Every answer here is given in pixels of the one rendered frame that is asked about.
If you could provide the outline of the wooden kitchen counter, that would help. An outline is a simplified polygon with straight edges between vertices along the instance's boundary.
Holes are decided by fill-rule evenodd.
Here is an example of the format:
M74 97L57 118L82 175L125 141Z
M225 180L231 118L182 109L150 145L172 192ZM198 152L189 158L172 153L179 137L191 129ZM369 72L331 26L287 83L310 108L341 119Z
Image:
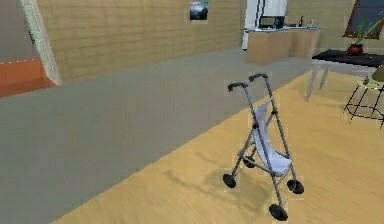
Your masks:
M245 61L268 65L287 57L309 59L314 55L320 32L318 28L250 31Z

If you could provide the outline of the black top dining table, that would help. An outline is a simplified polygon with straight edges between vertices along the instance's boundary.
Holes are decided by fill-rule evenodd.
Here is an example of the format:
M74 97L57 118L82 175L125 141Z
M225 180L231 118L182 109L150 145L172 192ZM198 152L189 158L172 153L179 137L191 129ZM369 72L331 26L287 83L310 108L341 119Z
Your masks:
M384 65L384 55L363 53L360 56L348 56L345 51L327 49L312 57L312 73L305 101L308 102L311 98L320 70L323 71L319 83L319 89L322 90L330 71L371 77L382 65Z

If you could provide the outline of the houseplant in red pot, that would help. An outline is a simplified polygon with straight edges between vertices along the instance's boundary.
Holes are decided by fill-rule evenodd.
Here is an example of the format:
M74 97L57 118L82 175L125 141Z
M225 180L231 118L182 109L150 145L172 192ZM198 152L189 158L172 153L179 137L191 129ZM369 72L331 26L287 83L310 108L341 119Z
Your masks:
M362 41L383 21L384 18L380 18L379 20L375 22L370 22L368 25L366 25L364 20L361 20L358 25L355 42L348 47L346 54L348 56L361 56L363 54Z

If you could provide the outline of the grey folding stroller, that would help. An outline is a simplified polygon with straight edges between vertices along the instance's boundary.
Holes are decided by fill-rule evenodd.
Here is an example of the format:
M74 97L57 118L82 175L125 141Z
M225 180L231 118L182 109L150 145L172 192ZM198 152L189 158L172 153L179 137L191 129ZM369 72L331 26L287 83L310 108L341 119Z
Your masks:
M230 173L224 174L222 180L229 188L236 186L235 177L238 174L240 162L248 168L257 167L268 173L271 177L277 204L269 206L270 215L278 221L286 221L288 214L284 209L285 203L282 201L279 191L279 185L285 177L291 173L292 178L287 181L287 188L294 194L303 194L304 185L297 179L294 169L294 163L283 131L279 112L273 96L273 91L269 83L269 77L265 73L256 73L249 77L253 82L257 78L263 78L268 90L269 98L261 105L254 107L251 100L248 83L245 81L233 82L228 85L228 91L231 92L235 87L241 87L244 90L252 115L252 128L248 134L246 142L242 149L237 153L238 159ZM268 126L273 118L276 118L279 133L285 152L277 151L269 139Z

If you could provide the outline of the framed landscape picture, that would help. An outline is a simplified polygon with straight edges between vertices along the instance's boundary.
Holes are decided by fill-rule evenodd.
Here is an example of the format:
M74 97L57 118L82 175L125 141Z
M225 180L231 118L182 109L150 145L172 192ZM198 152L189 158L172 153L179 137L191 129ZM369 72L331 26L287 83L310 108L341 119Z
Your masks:
M208 3L192 1L189 6L191 20L206 20L208 16Z

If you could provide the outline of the black microwave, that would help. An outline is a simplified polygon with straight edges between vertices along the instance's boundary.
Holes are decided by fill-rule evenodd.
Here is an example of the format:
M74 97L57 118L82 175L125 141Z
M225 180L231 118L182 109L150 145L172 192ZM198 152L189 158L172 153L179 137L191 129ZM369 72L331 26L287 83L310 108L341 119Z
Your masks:
M284 16L262 16L259 22L260 28L281 29L284 26Z

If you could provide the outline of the white fridge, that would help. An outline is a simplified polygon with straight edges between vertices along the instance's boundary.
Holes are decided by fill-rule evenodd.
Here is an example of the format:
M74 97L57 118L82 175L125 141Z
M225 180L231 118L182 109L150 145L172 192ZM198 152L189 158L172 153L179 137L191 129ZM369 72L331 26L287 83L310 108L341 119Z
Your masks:
M251 31L264 28L259 27L262 16L284 16L286 15L287 0L246 0L245 19L242 35L241 48L248 49L248 36Z

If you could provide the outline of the pale room door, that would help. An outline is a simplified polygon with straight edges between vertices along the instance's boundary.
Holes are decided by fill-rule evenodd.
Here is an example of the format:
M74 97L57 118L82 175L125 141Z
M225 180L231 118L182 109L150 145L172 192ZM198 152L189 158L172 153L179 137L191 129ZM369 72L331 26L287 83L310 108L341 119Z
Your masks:
M45 70L45 74L55 85L60 86L62 84L62 80L50 46L46 29L43 24L37 0L20 0L20 2L29 25L29 29L32 33L34 45Z

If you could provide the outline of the brown framed window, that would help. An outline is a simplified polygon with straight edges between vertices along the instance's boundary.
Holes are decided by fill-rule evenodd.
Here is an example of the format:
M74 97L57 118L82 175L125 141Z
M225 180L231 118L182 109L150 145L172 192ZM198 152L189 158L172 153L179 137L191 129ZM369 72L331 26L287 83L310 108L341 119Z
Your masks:
M368 31L367 39L379 39L384 26L384 0L354 0L344 37L356 38L358 31Z

